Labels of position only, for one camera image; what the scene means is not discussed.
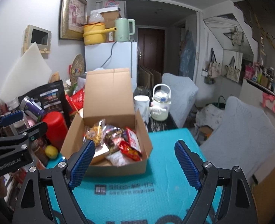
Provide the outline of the nutritious cereal snack bag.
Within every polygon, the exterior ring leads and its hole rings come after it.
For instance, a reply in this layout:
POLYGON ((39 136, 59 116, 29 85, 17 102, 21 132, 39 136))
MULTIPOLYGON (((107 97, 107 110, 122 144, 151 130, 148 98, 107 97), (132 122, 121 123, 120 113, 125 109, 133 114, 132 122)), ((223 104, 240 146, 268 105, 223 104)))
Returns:
POLYGON ((123 128, 109 124, 103 128, 103 141, 110 153, 119 151, 119 144, 125 140, 124 136, 125 130, 123 128))

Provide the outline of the small window gift box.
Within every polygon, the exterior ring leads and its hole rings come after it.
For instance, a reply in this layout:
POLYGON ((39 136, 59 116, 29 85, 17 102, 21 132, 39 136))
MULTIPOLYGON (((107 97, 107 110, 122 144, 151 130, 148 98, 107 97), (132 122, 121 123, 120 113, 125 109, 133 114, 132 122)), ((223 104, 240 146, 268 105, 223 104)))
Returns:
POLYGON ((93 156, 93 159, 91 161, 91 164, 96 164, 103 159, 110 153, 110 149, 107 147, 106 144, 98 145, 95 147, 95 154, 93 156))

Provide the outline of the dark brown door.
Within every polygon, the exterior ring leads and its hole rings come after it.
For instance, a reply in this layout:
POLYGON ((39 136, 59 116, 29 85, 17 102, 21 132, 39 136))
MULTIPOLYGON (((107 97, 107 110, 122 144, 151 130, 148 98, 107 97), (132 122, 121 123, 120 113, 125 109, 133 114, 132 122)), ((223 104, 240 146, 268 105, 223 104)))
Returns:
POLYGON ((163 72, 165 54, 165 30, 138 29, 138 65, 163 72))

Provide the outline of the black standing pouch bag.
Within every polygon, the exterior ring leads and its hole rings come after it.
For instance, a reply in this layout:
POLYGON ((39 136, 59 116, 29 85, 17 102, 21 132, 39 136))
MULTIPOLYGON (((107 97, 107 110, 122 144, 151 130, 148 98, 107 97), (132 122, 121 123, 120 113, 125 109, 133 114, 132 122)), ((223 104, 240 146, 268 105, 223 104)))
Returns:
POLYGON ((25 96, 31 98, 47 113, 52 111, 61 112, 61 114, 64 116, 64 120, 67 126, 70 126, 71 121, 69 116, 69 104, 66 100, 62 80, 48 83, 28 91, 27 93, 18 97, 19 102, 21 102, 25 96))

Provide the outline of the white paper towel roll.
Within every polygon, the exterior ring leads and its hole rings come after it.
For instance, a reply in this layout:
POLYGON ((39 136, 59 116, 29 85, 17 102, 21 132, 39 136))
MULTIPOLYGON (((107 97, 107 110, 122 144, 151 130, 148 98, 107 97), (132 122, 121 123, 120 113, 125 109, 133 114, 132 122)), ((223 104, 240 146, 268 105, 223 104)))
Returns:
POLYGON ((149 111, 150 107, 150 98, 145 95, 136 95, 134 96, 134 109, 135 112, 139 111, 143 121, 148 124, 149 123, 149 111))

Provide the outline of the green electric kettle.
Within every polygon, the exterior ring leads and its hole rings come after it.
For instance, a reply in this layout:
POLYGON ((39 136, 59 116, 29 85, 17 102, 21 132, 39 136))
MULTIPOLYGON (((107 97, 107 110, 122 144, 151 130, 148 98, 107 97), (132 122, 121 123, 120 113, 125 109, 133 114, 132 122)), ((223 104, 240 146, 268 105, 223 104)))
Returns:
POLYGON ((135 20, 118 18, 115 20, 115 42, 128 42, 130 36, 135 34, 135 20))

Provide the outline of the grey leaf chair cover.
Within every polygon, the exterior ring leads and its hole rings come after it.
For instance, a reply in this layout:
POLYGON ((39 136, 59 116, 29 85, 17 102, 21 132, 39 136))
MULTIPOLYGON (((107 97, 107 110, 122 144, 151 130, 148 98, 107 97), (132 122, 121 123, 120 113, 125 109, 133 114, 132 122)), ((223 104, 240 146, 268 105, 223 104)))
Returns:
POLYGON ((275 128, 263 110, 230 96, 220 126, 200 149, 218 168, 240 166, 249 180, 275 153, 275 128))
POLYGON ((169 113, 176 126, 182 128, 195 103, 199 89, 189 77, 176 76, 170 73, 162 75, 162 83, 168 85, 171 90, 169 113))

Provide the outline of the wall intercom monitor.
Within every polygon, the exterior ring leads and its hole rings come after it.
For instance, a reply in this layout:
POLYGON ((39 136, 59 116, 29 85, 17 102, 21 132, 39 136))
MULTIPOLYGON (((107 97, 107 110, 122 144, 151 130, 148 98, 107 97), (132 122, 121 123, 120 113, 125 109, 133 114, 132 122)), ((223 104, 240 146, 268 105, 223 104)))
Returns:
POLYGON ((23 53, 25 53, 32 44, 36 43, 42 54, 49 54, 51 47, 51 36, 52 33, 49 30, 28 25, 24 32, 23 53))

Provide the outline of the hanging tote bag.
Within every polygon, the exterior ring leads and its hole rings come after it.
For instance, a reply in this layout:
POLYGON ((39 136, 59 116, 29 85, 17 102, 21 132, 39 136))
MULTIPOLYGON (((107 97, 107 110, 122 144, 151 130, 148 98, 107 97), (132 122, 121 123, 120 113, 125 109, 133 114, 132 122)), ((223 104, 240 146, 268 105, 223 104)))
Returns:
POLYGON ((230 61, 229 65, 225 66, 224 76, 227 79, 230 79, 230 80, 238 83, 239 82, 239 77, 240 77, 240 71, 241 70, 236 67, 235 57, 233 56, 231 58, 231 61, 230 61))
POLYGON ((208 77, 217 78, 220 76, 221 64, 217 62, 214 49, 210 52, 210 62, 208 64, 208 77))

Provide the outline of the white cartoon kettle bottle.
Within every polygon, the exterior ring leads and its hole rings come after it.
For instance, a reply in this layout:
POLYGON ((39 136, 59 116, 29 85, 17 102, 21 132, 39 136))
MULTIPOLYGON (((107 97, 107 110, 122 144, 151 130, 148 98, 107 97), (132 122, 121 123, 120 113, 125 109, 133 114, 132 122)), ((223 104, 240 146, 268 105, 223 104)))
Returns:
POLYGON ((165 121, 168 118, 171 105, 171 89, 168 85, 159 83, 153 87, 153 96, 150 106, 150 116, 156 121, 165 121))

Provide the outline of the white bread drawing packet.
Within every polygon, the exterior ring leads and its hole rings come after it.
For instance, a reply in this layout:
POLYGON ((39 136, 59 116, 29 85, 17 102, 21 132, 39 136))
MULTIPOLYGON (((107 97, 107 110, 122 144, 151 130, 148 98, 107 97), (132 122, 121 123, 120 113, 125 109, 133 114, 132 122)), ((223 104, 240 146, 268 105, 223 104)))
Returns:
POLYGON ((117 167, 134 163, 132 159, 125 156, 121 151, 114 152, 113 154, 110 154, 105 158, 112 164, 112 166, 117 166, 117 167))

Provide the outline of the red cylindrical container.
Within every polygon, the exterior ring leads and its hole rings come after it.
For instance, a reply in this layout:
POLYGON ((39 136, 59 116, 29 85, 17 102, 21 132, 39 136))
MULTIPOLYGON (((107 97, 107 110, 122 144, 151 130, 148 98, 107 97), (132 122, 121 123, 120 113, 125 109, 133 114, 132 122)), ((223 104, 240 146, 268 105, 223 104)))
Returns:
POLYGON ((68 128, 63 115, 60 112, 53 111, 47 113, 42 121, 47 124, 47 139, 51 145, 56 147, 58 152, 60 152, 66 134, 68 133, 68 128))

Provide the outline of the red chinese snack packet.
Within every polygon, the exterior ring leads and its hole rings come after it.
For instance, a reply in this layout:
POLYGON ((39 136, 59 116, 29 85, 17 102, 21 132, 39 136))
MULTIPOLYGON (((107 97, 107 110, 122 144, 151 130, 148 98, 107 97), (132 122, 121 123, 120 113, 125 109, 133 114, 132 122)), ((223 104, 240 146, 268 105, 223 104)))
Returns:
POLYGON ((141 161, 141 155, 137 150, 132 148, 126 141, 121 141, 119 143, 119 149, 122 154, 124 154, 126 157, 130 158, 133 161, 141 161))

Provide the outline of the near grey leaf chair cover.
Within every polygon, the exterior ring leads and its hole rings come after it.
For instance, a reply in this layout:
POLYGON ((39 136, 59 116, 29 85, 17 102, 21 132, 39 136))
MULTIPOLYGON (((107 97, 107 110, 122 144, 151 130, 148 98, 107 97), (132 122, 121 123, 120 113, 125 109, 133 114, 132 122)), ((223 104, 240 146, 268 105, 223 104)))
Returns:
POLYGON ((275 128, 263 110, 230 96, 220 126, 200 149, 218 168, 240 166, 249 180, 275 153, 275 128))

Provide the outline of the waffle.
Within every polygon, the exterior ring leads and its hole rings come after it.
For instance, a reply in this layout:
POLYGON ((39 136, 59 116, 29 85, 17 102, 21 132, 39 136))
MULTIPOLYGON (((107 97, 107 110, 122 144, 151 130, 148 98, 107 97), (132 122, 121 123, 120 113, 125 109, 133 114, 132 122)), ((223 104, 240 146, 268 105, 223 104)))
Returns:
POLYGON ((105 119, 96 122, 92 127, 85 126, 83 142, 92 140, 96 146, 103 145, 103 128, 105 126, 105 119))

